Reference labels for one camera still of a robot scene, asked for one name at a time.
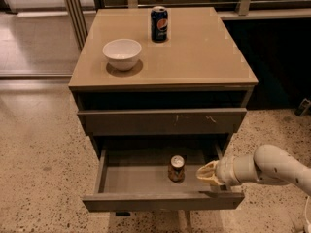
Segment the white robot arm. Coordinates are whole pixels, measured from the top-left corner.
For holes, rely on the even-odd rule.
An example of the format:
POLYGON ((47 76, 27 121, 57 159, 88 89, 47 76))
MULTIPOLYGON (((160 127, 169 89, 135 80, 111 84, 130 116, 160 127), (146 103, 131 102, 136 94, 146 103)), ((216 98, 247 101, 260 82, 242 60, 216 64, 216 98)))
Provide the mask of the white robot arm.
POLYGON ((211 161, 196 171, 196 177, 213 186, 291 183, 311 195, 311 169, 273 145, 262 145, 251 154, 211 161))

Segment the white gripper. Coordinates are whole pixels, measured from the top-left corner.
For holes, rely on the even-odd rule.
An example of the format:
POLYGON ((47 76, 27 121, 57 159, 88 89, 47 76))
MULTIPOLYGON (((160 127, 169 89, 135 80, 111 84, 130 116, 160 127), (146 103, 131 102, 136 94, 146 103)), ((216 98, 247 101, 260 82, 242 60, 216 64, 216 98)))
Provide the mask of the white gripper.
POLYGON ((211 186, 221 186, 224 184, 229 186, 240 185, 234 172, 234 160, 233 156, 223 157, 219 162, 213 160, 200 167, 196 171, 196 176, 200 181, 211 186))

